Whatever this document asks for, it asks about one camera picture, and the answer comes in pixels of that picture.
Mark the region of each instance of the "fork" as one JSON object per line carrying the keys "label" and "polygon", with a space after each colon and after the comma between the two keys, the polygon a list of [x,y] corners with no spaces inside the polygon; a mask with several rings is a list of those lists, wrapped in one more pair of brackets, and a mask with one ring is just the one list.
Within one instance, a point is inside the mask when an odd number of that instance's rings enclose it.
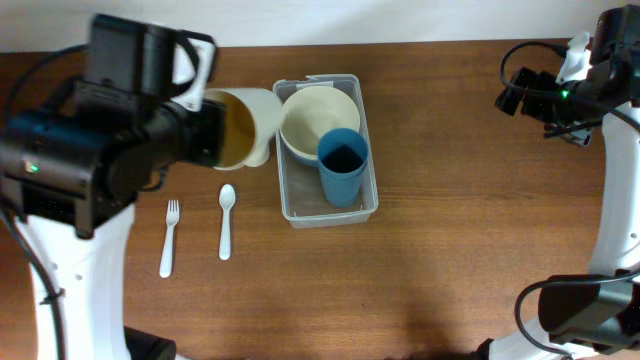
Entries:
{"label": "fork", "polygon": [[178,200],[169,200],[167,205],[167,235],[164,237],[164,248],[160,260],[160,276],[168,278],[173,267],[173,228],[180,221],[180,204]]}

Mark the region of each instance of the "gray bin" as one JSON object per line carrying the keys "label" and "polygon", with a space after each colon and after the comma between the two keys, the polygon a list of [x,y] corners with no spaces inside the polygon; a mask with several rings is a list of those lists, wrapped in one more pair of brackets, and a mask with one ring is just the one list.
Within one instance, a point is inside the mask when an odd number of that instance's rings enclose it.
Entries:
{"label": "gray bin", "polygon": [[324,196],[318,169],[294,159],[278,133],[276,148],[282,213],[294,229],[366,222],[378,208],[378,189],[360,82],[354,75],[309,75],[307,79],[280,80],[273,85],[273,92],[283,103],[296,91],[308,86],[331,86],[349,95],[360,112],[360,134],[369,144],[369,162],[364,169],[362,189],[355,203],[350,208],[337,208],[329,204]]}

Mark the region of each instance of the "brown tabletop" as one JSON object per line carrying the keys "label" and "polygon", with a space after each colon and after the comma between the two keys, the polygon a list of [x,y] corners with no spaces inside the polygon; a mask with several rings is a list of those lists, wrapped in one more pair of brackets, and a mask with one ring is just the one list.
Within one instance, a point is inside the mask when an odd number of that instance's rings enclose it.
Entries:
{"label": "brown tabletop", "polygon": [[[212,86],[360,78],[380,207],[364,224],[293,230],[275,156],[233,172],[175,165],[166,188],[137,204],[125,324],[176,340],[194,359],[428,358],[513,332],[513,303],[526,285],[587,269],[605,176],[599,131],[578,148],[543,140],[540,123],[494,108],[498,66],[514,44],[223,49]],[[41,56],[0,57],[2,108],[10,85]],[[556,72],[560,64],[527,49],[509,69]],[[74,56],[39,73],[16,110],[82,68]],[[238,191],[226,262],[218,258],[224,183]],[[162,279],[168,199],[181,201],[182,218],[174,273]],[[4,229],[0,278],[0,358],[35,358],[28,268]]]}

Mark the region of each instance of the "white wall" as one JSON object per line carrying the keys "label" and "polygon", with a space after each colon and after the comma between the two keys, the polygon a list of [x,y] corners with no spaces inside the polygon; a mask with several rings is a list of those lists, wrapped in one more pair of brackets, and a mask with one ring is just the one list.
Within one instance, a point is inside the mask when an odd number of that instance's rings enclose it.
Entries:
{"label": "white wall", "polygon": [[212,35],[220,46],[572,37],[624,0],[0,0],[0,52],[86,41],[104,12]]}

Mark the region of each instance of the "blue cup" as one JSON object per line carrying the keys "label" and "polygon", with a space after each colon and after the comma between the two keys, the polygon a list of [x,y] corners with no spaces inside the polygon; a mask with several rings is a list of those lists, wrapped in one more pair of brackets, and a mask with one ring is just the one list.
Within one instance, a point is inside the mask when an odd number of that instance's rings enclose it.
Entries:
{"label": "blue cup", "polygon": [[353,204],[368,158],[367,142],[351,129],[334,129],[320,139],[318,168],[322,189],[332,205],[344,208]]}

